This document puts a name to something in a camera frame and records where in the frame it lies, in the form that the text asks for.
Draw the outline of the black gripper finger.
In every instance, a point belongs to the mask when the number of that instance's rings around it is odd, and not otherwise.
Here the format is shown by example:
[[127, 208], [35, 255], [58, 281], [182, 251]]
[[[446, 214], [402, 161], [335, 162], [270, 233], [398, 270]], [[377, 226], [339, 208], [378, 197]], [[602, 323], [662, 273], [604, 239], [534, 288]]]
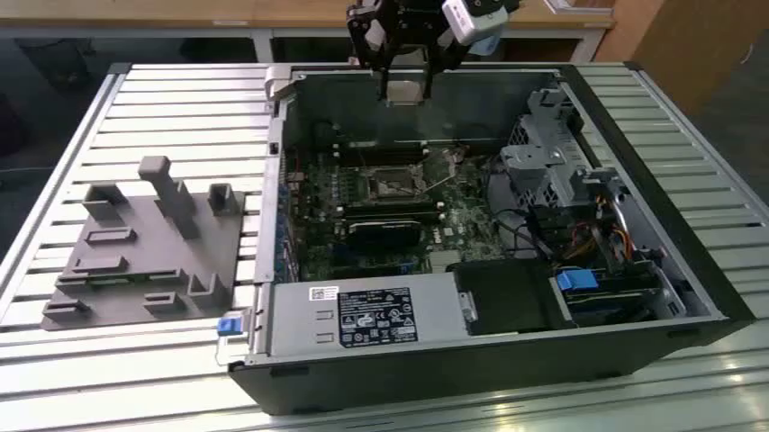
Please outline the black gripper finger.
[[387, 96], [391, 67], [391, 44], [387, 33], [375, 26], [362, 28], [361, 64], [378, 76], [378, 99]]
[[431, 97], [434, 77], [446, 70], [454, 70], [462, 64], [462, 44], [453, 40], [446, 47], [437, 43], [426, 47], [426, 68], [423, 83], [423, 99]]

